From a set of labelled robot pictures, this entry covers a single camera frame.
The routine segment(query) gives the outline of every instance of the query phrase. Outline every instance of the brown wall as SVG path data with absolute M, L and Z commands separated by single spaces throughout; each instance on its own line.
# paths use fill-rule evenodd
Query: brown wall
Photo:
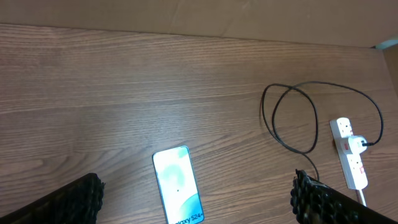
M 392 84 L 398 95 L 398 44 L 383 50 L 383 52 L 388 70 L 390 71 Z
M 0 23 L 371 47 L 397 0 L 0 0 Z

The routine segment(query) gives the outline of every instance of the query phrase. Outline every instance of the black cord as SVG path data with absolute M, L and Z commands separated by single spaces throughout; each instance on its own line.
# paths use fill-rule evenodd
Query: black cord
M 265 124 L 266 124 L 266 126 L 267 126 L 267 129 L 268 129 L 268 131 L 269 131 L 269 134 L 271 134 L 271 136 L 274 137 L 274 139 L 275 139 L 277 142 L 279 142 L 281 145 L 283 145 L 286 149 L 288 149 L 288 150 L 290 150 L 290 151 L 292 151 L 292 152 L 294 152 L 294 153 L 301 154 L 301 155 L 303 155 L 305 158 L 307 158 L 308 161 L 311 162 L 313 168 L 315 169 L 315 172 L 317 173 L 317 179 L 318 179 L 318 181 L 319 181 L 318 169 L 317 169 L 317 167 L 315 166 L 315 164 L 312 162 L 312 160 L 307 156 L 308 153 L 312 152 L 312 151 L 315 149 L 315 146 L 317 145 L 317 142 L 318 142 L 318 113 L 317 113 L 317 108 L 316 108 L 315 105 L 313 104 L 313 101 L 311 100 L 311 98 L 310 98 L 304 91 L 302 91 L 301 89 L 297 88 L 298 86 L 301 86 L 301 85 L 304 85 L 304 84 L 310 84 L 310 83 L 338 86 L 338 87 L 341 87 L 341 88 L 346 88 L 346 89 L 355 91 L 355 92 L 357 92 L 357 93 L 359 93 L 359 94 L 365 96 L 367 99 L 369 99 L 369 100 L 375 105 L 377 111 L 379 112 L 379 116 L 380 116 L 380 122 L 381 122 L 380 135 L 379 135 L 379 138 L 378 138 L 375 142 L 364 143 L 363 146 L 373 146 L 373 145 L 377 144 L 377 143 L 380 141 L 381 136 L 383 135 L 384 122 L 383 122 L 383 116 L 382 116 L 382 114 L 381 114 L 381 110 L 380 110 L 380 108 L 378 107 L 378 105 L 376 104 L 376 102 L 375 102 L 374 100 L 372 100 L 372 98 L 370 98 L 370 96 L 368 96 L 367 94 L 365 94 L 365 93 L 363 93 L 363 92 L 361 92 L 361 91 L 359 91 L 359 90 L 356 90 L 356 89 L 354 89 L 354 88 L 348 87 L 348 86 L 339 85 L 339 84 L 330 83 L 330 82 L 319 82 L 319 81 L 303 82 L 303 83 L 299 83 L 299 84 L 294 85 L 294 86 L 285 85 L 285 84 L 278 84 L 278 83 L 274 83 L 274 84 L 268 85 L 268 86 L 264 89 L 264 92 L 262 93 L 262 96 L 261 96 L 261 110 L 262 110 L 262 118 L 263 118 L 263 120 L 264 120 L 264 122 L 265 122 Z M 265 113 L 265 111 L 264 111 L 264 100 L 265 100 L 265 97 L 266 97 L 266 94 L 267 94 L 267 90 L 268 90 L 270 87 L 272 87 L 272 86 L 282 86 L 282 87 L 286 87 L 286 88 L 287 88 L 287 90 L 282 94 L 282 96 L 280 96 L 278 102 L 277 102 L 276 105 L 275 105 L 274 111 L 272 112 L 271 121 L 272 121 L 272 130 L 273 130 L 273 132 L 271 131 L 271 129 L 270 129 L 269 125 L 268 125 L 268 122 L 267 122 L 267 119 L 266 119 L 266 113 Z M 305 152 L 299 151 L 298 149 L 295 149 L 295 148 L 293 148 L 293 147 L 287 145 L 285 142 L 283 142 L 283 140 L 282 140 L 282 139 L 280 138 L 280 136 L 278 135 L 278 132 L 276 131 L 276 126 L 275 126 L 275 114 L 276 114 L 276 111 L 277 111 L 278 106 L 279 106 L 280 102 L 282 101 L 282 99 L 283 99 L 283 98 L 286 96 L 286 94 L 287 94 L 288 92 L 290 92 L 291 90 L 295 90 L 295 91 L 301 93 L 303 96 L 305 96 L 305 97 L 309 100 L 309 102 L 311 103 L 312 108 L 313 108 L 313 111 L 314 111 L 314 113 L 315 113 L 315 139 L 314 139 L 314 141 L 313 141 L 313 144 L 312 144 L 311 148 L 310 148 L 309 150 L 305 151 Z

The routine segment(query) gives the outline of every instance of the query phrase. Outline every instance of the electrical socket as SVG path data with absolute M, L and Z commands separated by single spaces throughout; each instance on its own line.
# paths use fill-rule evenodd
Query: electrical socket
M 367 147 L 358 146 L 359 149 L 355 148 L 355 150 L 352 150 L 352 145 L 348 144 L 348 140 L 356 138 L 362 142 L 366 142 L 365 138 L 362 136 L 354 136 L 353 129 L 348 118 L 338 118 L 330 121 L 330 128 L 336 142 L 347 187 L 355 190 L 364 189 L 368 185 L 368 179 L 366 178 L 366 173 L 359 153 L 366 150 Z

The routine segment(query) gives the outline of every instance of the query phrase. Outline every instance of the wooden table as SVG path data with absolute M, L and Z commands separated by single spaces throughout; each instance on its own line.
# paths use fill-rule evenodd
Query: wooden table
M 378 50 L 1 25 L 0 216 L 95 172 L 106 182 L 98 223 L 165 223 L 151 156 L 187 145 L 205 223 L 295 223 L 295 169 L 315 172 L 269 135 L 259 103 L 268 84 L 308 80 L 357 88 L 379 104 L 385 130 L 363 154 L 364 194 L 398 220 L 398 100 Z M 319 112 L 310 157 L 321 181 L 356 198 L 328 121 L 349 117 L 374 141 L 377 111 L 348 90 L 303 89 Z M 283 91 L 270 91 L 268 112 Z M 283 139 L 308 149 L 314 123 L 309 102 L 289 94 L 277 115 Z

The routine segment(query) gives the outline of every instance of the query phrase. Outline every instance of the extension cord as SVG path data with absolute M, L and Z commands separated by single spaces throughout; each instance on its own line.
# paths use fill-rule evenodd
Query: extension cord
M 368 178 L 366 178 L 361 156 L 359 155 L 367 149 L 367 146 L 363 146 L 364 143 L 367 143 L 366 139 L 362 136 L 354 136 L 348 118 L 338 118 L 330 121 L 330 128 L 335 139 L 347 187 L 359 190 L 362 203 L 366 206 L 362 189 L 368 185 Z

